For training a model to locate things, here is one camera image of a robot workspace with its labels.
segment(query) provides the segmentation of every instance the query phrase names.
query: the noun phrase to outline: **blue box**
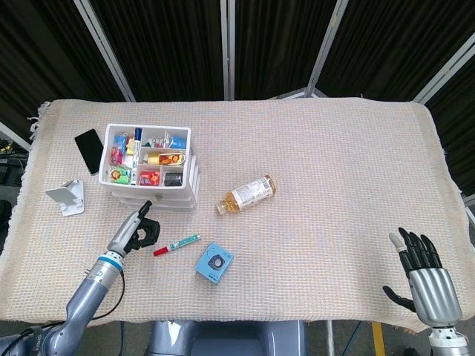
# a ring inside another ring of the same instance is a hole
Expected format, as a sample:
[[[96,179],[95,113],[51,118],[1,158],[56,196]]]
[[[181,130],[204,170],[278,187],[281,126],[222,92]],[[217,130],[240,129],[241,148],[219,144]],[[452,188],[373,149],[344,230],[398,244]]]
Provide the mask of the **blue box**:
[[[194,269],[218,284],[233,258],[235,257],[217,243],[210,243]]]

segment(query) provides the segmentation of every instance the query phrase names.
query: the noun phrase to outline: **plastic bottle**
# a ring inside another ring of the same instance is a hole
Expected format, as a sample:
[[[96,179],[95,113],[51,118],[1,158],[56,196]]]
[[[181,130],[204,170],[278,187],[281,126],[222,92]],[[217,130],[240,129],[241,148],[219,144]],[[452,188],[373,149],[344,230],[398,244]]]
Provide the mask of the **plastic bottle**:
[[[267,197],[274,196],[277,188],[269,175],[253,182],[228,191],[223,200],[216,204],[221,215],[225,213],[239,213],[248,206],[254,205]]]

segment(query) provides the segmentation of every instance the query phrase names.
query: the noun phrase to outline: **robotic arm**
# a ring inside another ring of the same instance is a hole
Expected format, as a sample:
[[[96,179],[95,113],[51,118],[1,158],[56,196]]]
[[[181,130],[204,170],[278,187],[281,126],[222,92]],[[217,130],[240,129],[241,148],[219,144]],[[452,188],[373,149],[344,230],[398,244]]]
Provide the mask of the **robotic arm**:
[[[418,237],[403,228],[399,228],[399,233],[405,244],[396,234],[389,237],[399,253],[413,300],[398,296],[388,286],[383,287],[384,292],[432,328],[429,341],[435,356],[469,355],[467,340],[454,327],[462,317],[459,300],[435,246],[425,235]]]
[[[86,326],[99,308],[115,279],[122,274],[122,260],[132,250],[153,245],[158,240],[160,224],[145,218],[151,202],[147,201],[139,210],[132,213],[120,226],[108,245],[108,251],[99,256],[87,277],[69,301],[67,319],[61,325],[41,329],[34,327],[31,334],[17,337],[13,347],[8,349],[15,337],[0,340],[1,355],[41,355],[69,356],[79,348]],[[140,239],[138,231],[145,237]]]

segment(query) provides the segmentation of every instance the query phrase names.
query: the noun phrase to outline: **white phone stand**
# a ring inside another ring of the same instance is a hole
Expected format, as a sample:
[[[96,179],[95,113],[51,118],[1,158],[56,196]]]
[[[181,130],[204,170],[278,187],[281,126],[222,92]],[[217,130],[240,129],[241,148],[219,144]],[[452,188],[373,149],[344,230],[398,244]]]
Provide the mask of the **white phone stand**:
[[[84,183],[82,180],[70,180],[61,187],[45,192],[59,203],[63,217],[81,214],[84,211]]]

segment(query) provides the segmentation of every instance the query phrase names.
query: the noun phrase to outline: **bottle label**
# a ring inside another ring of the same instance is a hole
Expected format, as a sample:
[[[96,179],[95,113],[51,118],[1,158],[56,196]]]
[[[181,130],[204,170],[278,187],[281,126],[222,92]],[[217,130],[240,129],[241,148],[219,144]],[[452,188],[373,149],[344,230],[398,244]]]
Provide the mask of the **bottle label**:
[[[262,199],[271,197],[273,194],[272,187],[267,182],[266,177],[257,179],[232,191],[232,195],[235,197],[240,210],[246,206],[254,205]]]

